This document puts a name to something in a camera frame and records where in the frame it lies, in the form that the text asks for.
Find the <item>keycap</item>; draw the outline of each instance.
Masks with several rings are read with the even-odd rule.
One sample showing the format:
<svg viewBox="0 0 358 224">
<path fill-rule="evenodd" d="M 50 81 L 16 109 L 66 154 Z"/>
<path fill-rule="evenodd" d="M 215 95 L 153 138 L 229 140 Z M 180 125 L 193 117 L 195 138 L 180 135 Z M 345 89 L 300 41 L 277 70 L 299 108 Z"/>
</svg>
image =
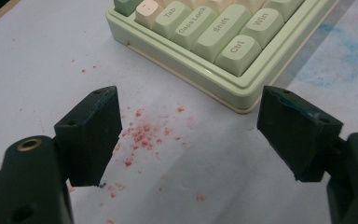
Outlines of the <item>keycap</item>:
<svg viewBox="0 0 358 224">
<path fill-rule="evenodd" d="M 134 9 L 135 1 L 106 11 L 113 38 L 247 113 L 339 0 L 144 0 Z M 190 13 L 172 12 L 176 2 Z"/>
<path fill-rule="evenodd" d="M 244 5 L 252 12 L 252 14 L 255 14 L 265 2 L 266 0 L 234 0 L 233 4 Z"/>
<path fill-rule="evenodd" d="M 209 7 L 197 7 L 175 30 L 171 41 L 185 49 L 191 49 L 193 43 L 217 18 L 217 13 Z"/>
<path fill-rule="evenodd" d="M 191 51 L 213 63 L 217 55 L 251 17 L 252 14 L 246 7 L 230 5 L 199 37 Z"/>
<path fill-rule="evenodd" d="M 135 21 L 151 30 L 156 21 L 156 17 L 162 10 L 162 7 L 157 2 L 144 0 L 136 8 Z"/>
<path fill-rule="evenodd" d="M 260 52 L 261 47 L 253 38 L 248 35 L 237 35 L 219 54 L 215 64 L 240 77 Z"/>
<path fill-rule="evenodd" d="M 241 30 L 241 34 L 249 35 L 256 39 L 263 49 L 282 27 L 283 17 L 277 10 L 261 8 L 246 23 Z"/>
<path fill-rule="evenodd" d="M 263 7 L 276 9 L 284 21 L 287 21 L 303 2 L 304 0 L 268 0 Z"/>
<path fill-rule="evenodd" d="M 176 27 L 191 13 L 191 9 L 185 4 L 174 1 L 170 3 L 156 17 L 153 31 L 166 37 L 171 38 Z"/>
<path fill-rule="evenodd" d="M 233 0 L 204 0 L 203 5 L 210 7 L 218 14 L 222 13 L 226 7 L 231 5 Z"/>
<path fill-rule="evenodd" d="M 142 3 L 142 0 L 114 0 L 114 3 L 115 11 L 128 17 Z"/>
<path fill-rule="evenodd" d="M 185 5 L 190 7 L 191 9 L 196 9 L 197 7 L 201 6 L 204 0 L 182 0 Z"/>
</svg>

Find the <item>red stain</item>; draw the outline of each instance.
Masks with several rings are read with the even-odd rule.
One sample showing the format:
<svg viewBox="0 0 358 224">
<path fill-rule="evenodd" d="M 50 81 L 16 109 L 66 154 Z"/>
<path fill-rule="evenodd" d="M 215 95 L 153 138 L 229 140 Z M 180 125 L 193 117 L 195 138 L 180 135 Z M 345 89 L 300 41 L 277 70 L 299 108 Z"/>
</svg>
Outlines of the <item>red stain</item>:
<svg viewBox="0 0 358 224">
<path fill-rule="evenodd" d="M 164 135 L 170 135 L 171 131 L 172 131 L 172 129 L 170 129 L 170 128 L 165 128 L 165 130 L 164 130 Z"/>
<path fill-rule="evenodd" d="M 185 111 L 185 107 L 181 105 L 181 106 L 176 108 L 176 111 L 179 112 L 179 113 L 182 113 L 183 111 Z"/>
<path fill-rule="evenodd" d="M 126 164 L 127 167 L 131 166 L 133 163 L 133 158 L 127 158 L 124 160 L 124 164 Z"/>
<path fill-rule="evenodd" d="M 122 147 L 123 147 L 123 144 L 117 143 L 114 150 L 119 151 L 119 150 L 121 150 Z"/>
<path fill-rule="evenodd" d="M 202 194 L 197 194 L 197 202 L 205 202 L 206 198 Z"/>
<path fill-rule="evenodd" d="M 143 113 L 144 113 L 144 109 L 139 109 L 139 110 L 136 111 L 135 116 L 136 116 L 137 118 L 138 118 L 138 117 L 141 117 Z"/>
</svg>

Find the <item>cream keycap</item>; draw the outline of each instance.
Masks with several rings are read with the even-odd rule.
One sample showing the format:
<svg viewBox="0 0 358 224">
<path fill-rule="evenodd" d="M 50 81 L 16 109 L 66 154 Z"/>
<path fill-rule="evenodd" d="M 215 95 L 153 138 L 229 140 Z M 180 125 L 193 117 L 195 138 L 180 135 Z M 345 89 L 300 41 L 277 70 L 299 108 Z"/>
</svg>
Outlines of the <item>cream keycap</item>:
<svg viewBox="0 0 358 224">
<path fill-rule="evenodd" d="M 144 0 L 135 11 L 135 21 L 148 29 L 153 29 L 156 17 L 163 8 L 153 0 Z"/>
<path fill-rule="evenodd" d="M 253 38 L 248 35 L 237 35 L 223 49 L 214 64 L 240 77 L 260 52 L 261 47 Z"/>
<path fill-rule="evenodd" d="M 278 31 L 281 30 L 283 25 L 283 17 L 277 10 L 261 8 L 246 23 L 240 34 L 253 37 L 263 49 Z"/>
<path fill-rule="evenodd" d="M 303 2 L 304 0 L 268 0 L 263 7 L 278 10 L 284 21 L 287 21 Z"/>
</svg>

